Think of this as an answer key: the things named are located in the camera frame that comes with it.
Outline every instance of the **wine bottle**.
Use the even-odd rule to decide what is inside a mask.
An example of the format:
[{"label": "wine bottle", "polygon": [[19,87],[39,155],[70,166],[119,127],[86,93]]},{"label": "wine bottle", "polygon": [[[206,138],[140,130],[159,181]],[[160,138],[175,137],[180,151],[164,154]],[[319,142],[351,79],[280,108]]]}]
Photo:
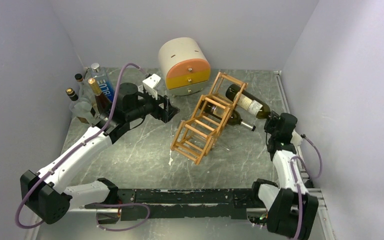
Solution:
[{"label": "wine bottle", "polygon": [[[204,105],[204,102],[201,102],[199,109],[202,109],[203,105]],[[212,103],[209,103],[209,102],[205,106],[204,112],[217,118],[217,119],[219,119],[219,120],[221,120],[222,116],[223,116],[223,109],[221,107],[218,107],[218,106],[216,106]],[[246,127],[247,129],[251,130],[252,132],[254,132],[256,129],[255,125],[251,125],[251,124],[244,122],[241,118],[241,115],[236,110],[233,110],[232,114],[230,115],[230,118],[227,120],[227,124],[232,125],[232,126],[241,125],[241,126]]]},{"label": "wine bottle", "polygon": [[67,88],[65,93],[72,101],[70,102],[69,109],[73,115],[76,116],[80,122],[84,124],[91,124],[96,112],[89,100],[83,97],[79,98],[77,93],[72,88]]},{"label": "wine bottle", "polygon": [[102,92],[99,84],[95,78],[89,78],[87,81],[95,95],[96,107],[98,108],[98,112],[100,114],[104,113],[107,108],[111,105],[110,100],[107,96]]},{"label": "wine bottle", "polygon": [[93,63],[90,68],[92,70],[90,71],[90,75],[97,81],[103,94],[105,94],[111,102],[114,101],[114,87],[111,84],[105,68],[101,67],[98,63]]},{"label": "wine bottle", "polygon": [[[236,100],[238,92],[241,90],[236,84],[232,84],[226,91],[226,97],[232,102]],[[267,119],[270,116],[270,107],[265,102],[256,98],[251,93],[243,90],[237,104],[258,119]]]}]

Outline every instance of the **gold foil cap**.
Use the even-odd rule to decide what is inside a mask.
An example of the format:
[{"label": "gold foil cap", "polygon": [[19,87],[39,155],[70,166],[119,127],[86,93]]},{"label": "gold foil cap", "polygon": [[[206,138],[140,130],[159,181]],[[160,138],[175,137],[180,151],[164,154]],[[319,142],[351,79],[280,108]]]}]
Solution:
[{"label": "gold foil cap", "polygon": [[87,82],[89,83],[90,88],[92,89],[92,91],[95,95],[99,95],[102,93],[102,90],[99,87],[99,84],[95,78],[93,78],[93,77],[89,78],[89,80],[87,80]]},{"label": "gold foil cap", "polygon": [[73,96],[75,94],[74,90],[71,87],[67,88],[65,92],[67,93],[68,96]]}]

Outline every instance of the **wine label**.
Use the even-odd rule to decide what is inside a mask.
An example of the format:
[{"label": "wine label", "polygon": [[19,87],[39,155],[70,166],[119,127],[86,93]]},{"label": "wine label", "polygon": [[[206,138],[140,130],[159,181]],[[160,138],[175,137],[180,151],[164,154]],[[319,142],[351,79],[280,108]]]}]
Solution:
[{"label": "wine label", "polygon": [[[238,95],[237,95],[237,94],[236,94],[236,96],[234,96],[233,101],[235,101],[236,98],[238,98]],[[251,105],[252,103],[253,103],[253,101],[252,101],[249,97],[244,96],[244,95],[241,95],[240,98],[239,98],[239,100],[237,101],[237,104],[238,104],[241,108],[243,108],[243,109],[245,109],[245,110],[247,110],[247,111],[248,111],[248,108],[250,107],[250,105]]]},{"label": "wine label", "polygon": [[92,114],[92,117],[95,117],[95,114],[96,114],[97,112],[95,111],[95,109],[92,107],[91,109],[90,109],[90,114]]},{"label": "wine label", "polygon": [[108,79],[96,80],[103,94],[112,102],[114,100],[114,88]]},{"label": "wine label", "polygon": [[89,122],[88,122],[88,120],[86,118],[81,117],[81,116],[78,116],[77,118],[80,120],[80,122],[82,122],[84,124],[89,124]]},{"label": "wine label", "polygon": [[259,103],[258,101],[256,100],[253,100],[251,102],[251,104],[249,105],[249,108],[248,108],[248,112],[252,115],[254,115],[255,117],[257,116],[257,113],[260,111],[260,109],[263,107],[263,105],[261,103]]}]

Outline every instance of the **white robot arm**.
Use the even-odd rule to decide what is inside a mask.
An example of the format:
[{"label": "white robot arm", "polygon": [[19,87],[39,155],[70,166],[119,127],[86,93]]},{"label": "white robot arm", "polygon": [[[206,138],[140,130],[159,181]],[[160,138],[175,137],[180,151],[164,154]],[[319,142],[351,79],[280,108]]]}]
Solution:
[{"label": "white robot arm", "polygon": [[298,168],[296,147],[303,138],[295,131],[297,118],[289,113],[272,111],[264,125],[271,134],[267,151],[276,168],[279,186],[259,179],[254,183],[257,196],[268,215],[267,230],[294,239],[308,239],[319,207],[316,197],[309,194]]},{"label": "white robot arm", "polygon": [[[84,165],[90,164],[96,154],[110,147],[129,131],[132,121],[144,120],[147,115],[151,115],[167,123],[179,112],[178,108],[170,104],[167,96],[158,95],[154,89],[160,80],[161,78],[156,74],[148,76],[142,81],[145,89],[143,92],[139,92],[138,87],[133,83],[121,84],[117,98],[120,103],[116,105],[113,117],[103,132],[85,142],[104,128],[109,120],[110,109],[100,114],[97,124],[90,126],[86,133],[55,161],[37,173],[26,171],[20,178],[23,198],[40,179],[49,173],[50,175],[33,190],[25,205],[44,222],[52,224],[61,219],[70,209],[91,203],[105,203],[110,198],[116,198],[117,187],[104,178],[84,185],[70,187],[68,185]],[[74,148],[78,149],[68,155]]]}]

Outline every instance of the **marble floor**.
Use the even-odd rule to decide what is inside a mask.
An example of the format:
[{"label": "marble floor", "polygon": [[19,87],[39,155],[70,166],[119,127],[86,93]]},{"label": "marble floor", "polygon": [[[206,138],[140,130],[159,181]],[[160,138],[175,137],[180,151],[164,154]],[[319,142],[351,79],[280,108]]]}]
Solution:
[{"label": "marble floor", "polygon": [[[120,69],[108,68],[107,71],[115,85]],[[159,74],[156,68],[147,71]],[[237,110],[243,120],[256,125],[255,132],[239,125],[227,125],[213,150],[199,165],[170,151],[180,121],[190,118],[199,97],[209,92],[219,71],[249,83],[246,90],[266,102],[272,110],[277,113],[285,111],[272,71],[212,69],[208,85],[202,92],[170,99],[171,104],[180,109],[180,113],[170,122],[164,124],[147,116],[141,126],[127,132],[113,146],[96,155],[91,164],[84,166],[77,174],[71,185],[90,183],[102,177],[119,188],[133,189],[250,188],[258,178],[277,182],[277,174],[265,145],[263,127],[266,121],[256,119],[240,107]],[[142,80],[143,75],[134,68],[129,68],[123,76],[123,82],[137,85]],[[228,86],[228,83],[223,83],[220,92],[224,93]],[[167,94],[163,80],[158,92]],[[73,119],[63,151],[77,141],[87,128],[88,125],[77,118]]]}]

